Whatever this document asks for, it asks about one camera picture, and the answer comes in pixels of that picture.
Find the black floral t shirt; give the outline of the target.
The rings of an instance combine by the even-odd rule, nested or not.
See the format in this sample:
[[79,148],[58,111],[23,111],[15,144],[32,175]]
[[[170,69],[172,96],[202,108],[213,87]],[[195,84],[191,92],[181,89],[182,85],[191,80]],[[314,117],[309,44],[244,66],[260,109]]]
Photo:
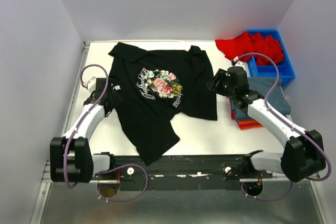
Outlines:
[[214,74],[204,50],[145,50],[118,43],[110,51],[109,78],[122,102],[116,112],[122,130],[145,165],[179,142],[171,126],[178,114],[217,120],[216,94],[207,87]]

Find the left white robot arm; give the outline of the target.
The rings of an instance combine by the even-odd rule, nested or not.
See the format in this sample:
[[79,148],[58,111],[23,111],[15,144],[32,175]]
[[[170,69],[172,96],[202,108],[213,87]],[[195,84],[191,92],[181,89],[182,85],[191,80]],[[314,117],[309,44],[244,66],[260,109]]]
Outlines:
[[97,126],[122,102],[111,78],[92,80],[90,96],[74,125],[61,137],[50,141],[50,178],[53,182],[88,183],[96,174],[104,179],[116,175],[114,155],[93,154],[90,139]]

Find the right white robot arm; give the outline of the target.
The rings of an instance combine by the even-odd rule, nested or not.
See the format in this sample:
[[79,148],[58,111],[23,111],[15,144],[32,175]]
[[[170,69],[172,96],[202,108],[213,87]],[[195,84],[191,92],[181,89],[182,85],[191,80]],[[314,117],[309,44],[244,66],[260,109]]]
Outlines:
[[296,183],[330,169],[321,134],[307,131],[274,109],[264,96],[250,89],[243,67],[219,69],[207,83],[209,90],[229,98],[235,107],[267,129],[284,148],[282,153],[254,151],[244,156],[242,173],[249,178],[261,170],[284,174]]

